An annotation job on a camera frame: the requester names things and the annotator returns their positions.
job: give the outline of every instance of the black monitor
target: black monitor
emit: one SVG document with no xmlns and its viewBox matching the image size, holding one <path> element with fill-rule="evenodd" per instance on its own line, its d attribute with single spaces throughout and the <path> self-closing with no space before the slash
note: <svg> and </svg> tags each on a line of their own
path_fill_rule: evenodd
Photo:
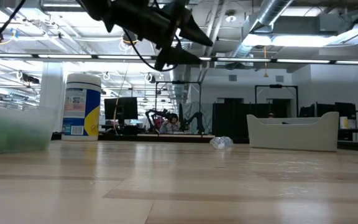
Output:
<svg viewBox="0 0 358 224">
<path fill-rule="evenodd" d="M 320 118 L 324 114 L 328 112 L 336 112 L 335 105 L 323 104 L 323 103 L 316 103 L 317 106 L 317 117 Z"/>
<path fill-rule="evenodd" d="M 348 119 L 356 119 L 356 105 L 353 103 L 338 103 L 335 102 L 336 111 L 339 116 L 345 116 Z"/>
<path fill-rule="evenodd" d="M 116 119 L 137 119 L 137 98 L 122 97 L 113 99 L 104 99 L 104 112 L 106 119 L 114 119 L 114 111 L 116 110 Z"/>
<path fill-rule="evenodd" d="M 301 111 L 299 112 L 300 118 L 314 118 L 314 104 L 309 107 L 301 107 Z"/>
</svg>

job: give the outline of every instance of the ceiling light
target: ceiling light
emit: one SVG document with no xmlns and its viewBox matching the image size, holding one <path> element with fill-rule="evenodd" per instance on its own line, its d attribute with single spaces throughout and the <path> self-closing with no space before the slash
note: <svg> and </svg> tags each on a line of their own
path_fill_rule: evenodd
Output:
<svg viewBox="0 0 358 224">
<path fill-rule="evenodd" d="M 203 60 L 203 61 L 210 61 L 211 58 L 209 57 L 199 57 L 200 60 Z"/>
<path fill-rule="evenodd" d="M 103 74 L 103 79 L 104 80 L 110 80 L 110 74 L 109 74 L 109 72 L 106 72 L 106 74 Z"/>
<path fill-rule="evenodd" d="M 182 40 L 183 37 L 179 36 L 180 34 L 180 29 L 178 28 L 177 31 L 175 32 L 175 35 L 179 38 L 179 40 Z"/>
<path fill-rule="evenodd" d="M 43 4 L 43 7 L 81 7 L 79 4 Z"/>
<path fill-rule="evenodd" d="M 38 55 L 40 58 L 92 58 L 92 55 Z"/>
<path fill-rule="evenodd" d="M 330 37 L 318 35 L 278 35 L 273 38 L 272 45 L 283 47 L 323 47 Z"/>
<path fill-rule="evenodd" d="M 218 62 L 270 62 L 267 58 L 217 58 Z"/>
<path fill-rule="evenodd" d="M 236 17 L 235 16 L 227 16 L 226 17 L 226 21 L 228 21 L 228 22 L 234 22 L 234 21 L 236 21 Z"/>
<path fill-rule="evenodd" d="M 329 60 L 277 59 L 281 63 L 329 63 Z"/>
<path fill-rule="evenodd" d="M 358 65 L 358 61 L 337 61 L 336 65 Z"/>
<path fill-rule="evenodd" d="M 345 44 L 347 41 L 352 40 L 354 37 L 358 36 L 358 25 L 356 25 L 353 29 L 344 32 L 342 34 L 339 34 L 336 37 L 331 37 L 329 39 L 328 44 L 329 45 L 335 45 L 335 44 Z"/>
<path fill-rule="evenodd" d="M 24 58 L 24 57 L 32 57 L 31 54 L 0 54 L 0 58 Z"/>
<path fill-rule="evenodd" d="M 140 59 L 137 55 L 99 55 L 98 58 L 100 59 L 133 59 L 138 60 Z M 151 56 L 143 56 L 144 60 L 151 60 Z"/>
<path fill-rule="evenodd" d="M 266 35 L 248 34 L 247 37 L 242 41 L 242 44 L 245 46 L 269 46 L 272 44 L 272 40 Z"/>
<path fill-rule="evenodd" d="M 228 22 L 236 21 L 236 19 L 237 19 L 236 18 L 236 10 L 228 10 L 228 11 L 226 11 L 225 16 L 227 16 L 226 21 L 228 21 Z"/>
</svg>

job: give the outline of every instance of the ceiling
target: ceiling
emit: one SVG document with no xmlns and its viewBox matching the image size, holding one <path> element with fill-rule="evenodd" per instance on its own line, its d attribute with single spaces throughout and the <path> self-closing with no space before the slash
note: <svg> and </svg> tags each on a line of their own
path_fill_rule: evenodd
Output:
<svg viewBox="0 0 358 224">
<path fill-rule="evenodd" d="M 87 13 L 83 12 L 80 7 L 33 7 L 39 2 L 30 1 L 31 6 L 25 7 L 19 11 L 16 18 L 8 25 L 4 31 L 4 40 L 0 45 L 0 53 L 30 53 L 30 54 L 127 54 L 135 55 L 133 49 L 121 43 L 122 29 L 115 26 L 109 34 L 104 24 L 100 21 L 94 21 Z M 294 1 L 287 8 L 282 16 L 306 16 L 316 17 L 322 13 L 337 14 L 339 12 L 353 11 L 358 9 L 358 0 L 345 1 L 317 1 L 309 0 Z M 43 1 L 43 4 L 70 3 L 74 1 Z M 257 12 L 262 1 L 229 1 L 228 10 L 233 10 L 236 16 L 234 22 L 222 21 L 218 32 L 218 39 L 214 43 L 212 54 L 228 53 L 236 49 L 242 42 L 241 29 L 246 16 Z M 215 19 L 213 27 L 217 26 L 216 18 L 210 18 L 213 0 L 190 1 L 188 6 L 195 18 L 196 23 L 206 32 L 208 21 Z M 11 11 L 5 7 L 0 7 L 0 27 L 8 19 Z M 202 54 L 202 46 L 194 44 L 190 41 L 183 41 L 183 47 L 193 54 Z M 137 49 L 142 55 L 155 55 L 155 45 L 148 40 L 143 40 L 136 44 Z M 254 57 L 274 57 L 274 58 L 345 58 L 358 59 L 358 46 L 348 47 L 280 47 L 266 46 L 266 48 L 254 47 L 251 51 Z M 252 67 L 255 71 L 265 68 L 264 63 L 255 63 Z M 291 72 L 292 68 L 297 68 L 292 64 L 275 64 L 269 65 L 269 68 L 282 69 L 282 73 Z M 17 72 L 21 70 L 24 73 L 32 75 L 42 81 L 42 62 L 32 61 L 9 61 L 0 60 L 0 85 L 26 86 L 27 83 L 20 81 Z M 174 79 L 173 72 L 160 73 L 150 69 L 142 63 L 105 63 L 105 62 L 64 62 L 65 74 L 84 72 L 93 75 L 99 75 L 102 78 L 105 88 L 155 88 L 154 84 L 145 81 L 145 75 L 152 73 L 157 80 L 171 81 Z M 191 77 L 195 80 L 200 70 L 198 68 L 191 69 Z M 205 82 L 210 85 L 222 83 L 222 73 L 225 70 L 211 68 L 206 75 Z M 247 83 L 250 77 L 242 77 L 240 82 L 236 84 L 228 83 L 227 85 L 240 85 Z M 15 93 L 34 96 L 34 102 L 38 102 L 39 85 L 33 85 L 34 88 L 6 88 Z M 174 86 L 166 86 L 169 91 L 164 91 L 161 100 L 175 101 Z M 107 97 L 114 97 L 119 90 L 109 91 Z M 140 98 L 153 97 L 154 91 L 124 91 L 123 96 L 137 95 Z M 170 109 L 175 109 L 174 103 L 167 105 Z"/>
</svg>

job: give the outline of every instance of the plastic container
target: plastic container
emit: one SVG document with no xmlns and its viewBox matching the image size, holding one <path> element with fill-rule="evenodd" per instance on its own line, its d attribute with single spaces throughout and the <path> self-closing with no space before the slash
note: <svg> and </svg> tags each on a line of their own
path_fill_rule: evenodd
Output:
<svg viewBox="0 0 358 224">
<path fill-rule="evenodd" d="M 0 101 L 0 153 L 45 150 L 57 111 Z"/>
<path fill-rule="evenodd" d="M 233 140 L 229 137 L 215 137 L 209 142 L 215 149 L 225 149 L 233 145 Z"/>
<path fill-rule="evenodd" d="M 99 77 L 85 74 L 67 76 L 62 140 L 98 140 L 100 97 Z"/>
<path fill-rule="evenodd" d="M 349 129 L 347 117 L 343 116 L 339 118 L 339 124 L 341 129 Z"/>
</svg>

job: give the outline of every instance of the ventilation duct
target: ventilation duct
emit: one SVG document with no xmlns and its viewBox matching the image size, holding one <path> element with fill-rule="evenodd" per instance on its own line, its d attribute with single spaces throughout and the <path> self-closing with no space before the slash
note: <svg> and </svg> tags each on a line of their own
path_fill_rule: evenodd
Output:
<svg viewBox="0 0 358 224">
<path fill-rule="evenodd" d="M 178 65 L 171 71 L 171 81 L 190 81 L 190 66 Z M 175 97 L 177 103 L 186 103 L 187 94 L 189 90 L 189 84 L 173 84 L 173 97 Z"/>
<path fill-rule="evenodd" d="M 243 34 L 243 41 L 231 54 L 231 57 L 246 57 L 254 47 L 253 45 L 247 45 L 244 43 L 248 33 L 252 30 L 262 29 L 261 31 L 271 32 L 273 29 L 273 23 L 280 17 L 284 10 L 293 2 L 293 0 L 264 0 L 260 11 L 257 12 L 257 17 L 254 15 L 247 16 L 244 22 L 245 34 Z M 238 67 L 244 67 L 239 63 L 229 63 L 226 65 L 226 69 L 233 70 Z"/>
</svg>

